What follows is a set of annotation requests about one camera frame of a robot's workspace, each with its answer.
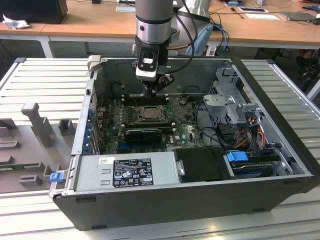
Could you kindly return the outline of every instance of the wooden table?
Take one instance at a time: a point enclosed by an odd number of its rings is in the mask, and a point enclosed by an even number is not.
[[[268,5],[283,7],[288,0],[267,0]],[[285,8],[272,8],[265,6],[269,12],[298,12],[302,11],[302,7],[306,3],[293,2]],[[218,0],[212,0],[210,11],[223,8],[224,3]],[[270,13],[278,17],[280,20],[262,20],[250,19],[245,14],[242,14],[244,19],[238,14],[226,7],[216,11],[221,14],[222,26],[229,33],[231,46],[242,47],[271,47],[271,48],[295,48],[295,49],[318,49],[320,47],[320,27],[313,23],[299,24],[295,21],[287,21],[280,13]],[[306,11],[312,15],[316,15],[314,11]],[[212,18],[216,23],[219,23],[217,14],[213,14]],[[214,32],[210,40],[216,41],[221,39],[219,32]]]
[[[290,0],[267,0],[268,5],[282,7]],[[266,6],[270,12],[301,11],[305,3],[294,2],[286,8]],[[68,13],[62,24],[31,23],[31,28],[11,30],[0,26],[0,39],[38,40],[45,56],[54,57],[51,41],[113,42],[132,43],[136,36],[134,12],[119,12],[116,2],[92,4],[91,1],[67,0]],[[223,28],[229,33],[229,46],[269,47],[288,49],[318,49],[320,47],[320,26],[297,22],[286,22],[279,13],[273,15],[280,20],[249,19],[245,14],[232,14],[219,0],[212,0],[210,11],[222,13]],[[218,23],[216,14],[212,18]],[[213,32],[209,45],[215,47],[222,39],[220,32]]]

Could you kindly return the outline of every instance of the blue tab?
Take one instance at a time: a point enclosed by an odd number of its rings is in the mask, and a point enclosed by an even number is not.
[[[82,153],[86,154],[86,153],[88,153],[88,152],[89,152],[89,147],[86,146],[86,145],[83,145],[83,146],[82,146]]]
[[[50,175],[50,182],[55,183],[55,182],[63,182],[63,177],[64,173],[63,172],[53,172]]]
[[[89,137],[88,137],[88,136],[85,136],[84,139],[83,139],[83,143],[84,143],[84,144],[88,144],[89,141],[90,141],[90,140],[89,140]]]
[[[89,119],[91,119],[91,118],[93,119],[95,117],[95,112],[92,109],[89,109],[88,117],[89,117]]]
[[[87,135],[87,136],[90,136],[91,135],[91,131],[89,129],[86,129],[84,131],[84,134]]]
[[[241,162],[249,160],[244,151],[231,151],[226,155],[226,157],[228,158],[229,162]]]

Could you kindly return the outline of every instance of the floor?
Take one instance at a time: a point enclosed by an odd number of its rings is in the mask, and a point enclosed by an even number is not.
[[[102,55],[104,57],[130,57],[132,56],[131,43],[101,43],[90,42],[91,54]],[[87,58],[83,42],[53,42],[53,50],[57,58]],[[255,47],[230,47],[225,57],[237,56],[241,59],[272,59],[277,55],[278,49],[264,48],[258,51]],[[295,83],[299,76],[299,67],[296,63],[298,50],[286,49],[283,56],[278,56],[275,63],[288,75]],[[44,58],[42,47],[38,41],[23,40],[3,40],[0,45],[0,79],[7,69],[18,57]]]

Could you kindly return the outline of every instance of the black computer case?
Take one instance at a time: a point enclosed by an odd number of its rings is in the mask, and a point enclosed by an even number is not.
[[[66,0],[1,0],[0,17],[28,23],[60,24],[68,11]]]

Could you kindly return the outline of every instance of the black label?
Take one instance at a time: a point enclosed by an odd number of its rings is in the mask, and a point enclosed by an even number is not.
[[[115,160],[113,181],[115,188],[148,186],[154,184],[151,159]]]

